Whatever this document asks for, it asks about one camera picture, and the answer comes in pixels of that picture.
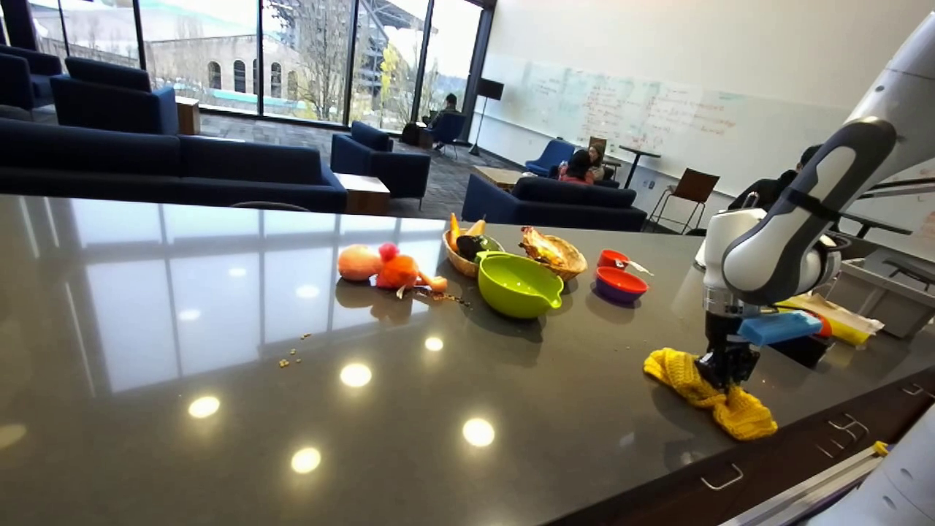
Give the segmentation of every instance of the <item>couch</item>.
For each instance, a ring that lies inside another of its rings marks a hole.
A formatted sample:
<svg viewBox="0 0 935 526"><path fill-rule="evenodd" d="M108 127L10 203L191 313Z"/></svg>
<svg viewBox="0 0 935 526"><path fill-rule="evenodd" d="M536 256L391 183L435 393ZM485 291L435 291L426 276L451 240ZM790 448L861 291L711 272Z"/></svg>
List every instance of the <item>couch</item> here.
<svg viewBox="0 0 935 526"><path fill-rule="evenodd" d="M527 172L536 172L541 180L556 180L559 165L569 162L577 150L579 146L566 143L565 137L553 137L536 162L527 162Z"/></svg>
<svg viewBox="0 0 935 526"><path fill-rule="evenodd" d="M634 190L579 188L556 180L520 180L509 194L471 172L463 216L512 225L639 232L647 213L632 209L634 197Z"/></svg>
<svg viewBox="0 0 935 526"><path fill-rule="evenodd" d="M51 77L62 74L59 55L0 48L0 105L33 112L52 104Z"/></svg>
<svg viewBox="0 0 935 526"><path fill-rule="evenodd" d="M312 150L0 121L0 194L347 209Z"/></svg>
<svg viewBox="0 0 935 526"><path fill-rule="evenodd" d="M350 123L347 134L330 137L330 171L379 180L395 200L423 200L429 184L429 156L391 142L387 131Z"/></svg>
<svg viewBox="0 0 935 526"><path fill-rule="evenodd" d="M59 123L116 131L175 134L175 88L153 91L143 72L68 58L68 77L52 77Z"/></svg>

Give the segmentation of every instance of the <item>table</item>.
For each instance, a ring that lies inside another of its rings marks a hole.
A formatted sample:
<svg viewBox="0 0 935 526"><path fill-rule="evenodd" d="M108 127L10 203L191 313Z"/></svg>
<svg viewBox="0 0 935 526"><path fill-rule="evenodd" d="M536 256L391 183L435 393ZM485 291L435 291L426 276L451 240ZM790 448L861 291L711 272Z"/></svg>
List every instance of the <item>table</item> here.
<svg viewBox="0 0 935 526"><path fill-rule="evenodd" d="M198 134L198 99L175 96L175 110L178 110L178 131Z"/></svg>
<svg viewBox="0 0 935 526"><path fill-rule="evenodd" d="M701 240L549 228L590 260L625 250L651 291L623 311L585 272L518 326L442 232L0 197L0 524L543 524L737 450L639 374L651 348L705 345ZM344 247L387 240L451 298L337 282ZM834 348L819 371L764 355L747 390L785 428L929 368L932 345Z"/></svg>
<svg viewBox="0 0 935 526"><path fill-rule="evenodd" d="M638 146L625 146L625 143L617 143L617 150L623 150L623 153L632 153L632 156L634 156L632 171L625 172L623 188L632 188L632 180L634 180L634 172L638 172L638 168L639 168L639 158L661 158L657 153L638 150Z"/></svg>
<svg viewBox="0 0 935 526"><path fill-rule="evenodd" d="M337 172L338 184L347 190L350 213L387 213L391 206L390 188L376 177Z"/></svg>
<svg viewBox="0 0 935 526"><path fill-rule="evenodd" d="M520 180L530 180L530 172L524 172L524 171L503 171L503 168L473 168L473 172L480 172L482 180L487 180L490 184L496 184L505 194L512 194Z"/></svg>

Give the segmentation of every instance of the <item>dark blue sofa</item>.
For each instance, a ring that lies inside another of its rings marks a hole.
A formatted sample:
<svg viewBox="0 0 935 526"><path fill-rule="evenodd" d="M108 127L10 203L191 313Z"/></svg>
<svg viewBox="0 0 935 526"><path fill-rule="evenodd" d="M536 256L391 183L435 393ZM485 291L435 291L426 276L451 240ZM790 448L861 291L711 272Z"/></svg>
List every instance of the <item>dark blue sofa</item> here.
<svg viewBox="0 0 935 526"><path fill-rule="evenodd" d="M347 209L312 150L0 121L0 194L128 203Z"/></svg>
<svg viewBox="0 0 935 526"><path fill-rule="evenodd" d="M153 91L143 72L68 58L52 77L55 114L64 127L175 134L175 88Z"/></svg>
<svg viewBox="0 0 935 526"><path fill-rule="evenodd" d="M0 48L0 105L33 112L52 104L51 77L62 74L59 55Z"/></svg>
<svg viewBox="0 0 935 526"><path fill-rule="evenodd" d="M404 146L365 123L330 137L330 171L376 177L395 200L423 200L429 184L429 156L423 150Z"/></svg>
<svg viewBox="0 0 935 526"><path fill-rule="evenodd" d="M471 172L463 216L512 225L565 225L598 232L639 232L647 213L634 190L577 188L556 180L520 180L514 194Z"/></svg>

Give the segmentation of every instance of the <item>glass wall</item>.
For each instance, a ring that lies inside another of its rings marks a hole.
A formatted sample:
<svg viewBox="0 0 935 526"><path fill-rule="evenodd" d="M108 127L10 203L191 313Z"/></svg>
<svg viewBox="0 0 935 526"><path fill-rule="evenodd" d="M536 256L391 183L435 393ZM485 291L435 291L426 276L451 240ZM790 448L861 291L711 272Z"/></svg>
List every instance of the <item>glass wall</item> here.
<svg viewBox="0 0 935 526"><path fill-rule="evenodd" d="M356 12L350 121L404 131L413 121L426 0L363 0Z"/></svg>
<svg viewBox="0 0 935 526"><path fill-rule="evenodd" d="M354 0L267 0L267 114L334 127L344 123L350 15Z"/></svg>
<svg viewBox="0 0 935 526"><path fill-rule="evenodd" d="M458 112L464 110L477 25L480 6L464 0L435 0L426 77L419 105L420 118L445 110L448 95L458 96Z"/></svg>
<svg viewBox="0 0 935 526"><path fill-rule="evenodd" d="M258 114L258 0L140 0L146 67L204 110Z"/></svg>
<svg viewBox="0 0 935 526"><path fill-rule="evenodd" d="M264 95L268 118L365 121L387 131L400 131L416 105L426 114L445 95L464 99L480 26L468 0L30 0L30 9L45 54L125 67L140 67L143 54L156 88L173 85L203 110L261 114Z"/></svg>

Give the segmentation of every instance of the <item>lime green bowl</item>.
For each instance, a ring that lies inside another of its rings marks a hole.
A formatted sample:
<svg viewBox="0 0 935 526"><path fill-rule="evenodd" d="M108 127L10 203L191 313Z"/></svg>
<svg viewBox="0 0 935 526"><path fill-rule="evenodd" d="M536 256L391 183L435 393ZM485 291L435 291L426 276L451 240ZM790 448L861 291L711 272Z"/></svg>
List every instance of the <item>lime green bowl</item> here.
<svg viewBox="0 0 935 526"><path fill-rule="evenodd" d="M537 320L560 308L565 283L536 260L505 251L482 251L477 286L490 311L509 320Z"/></svg>

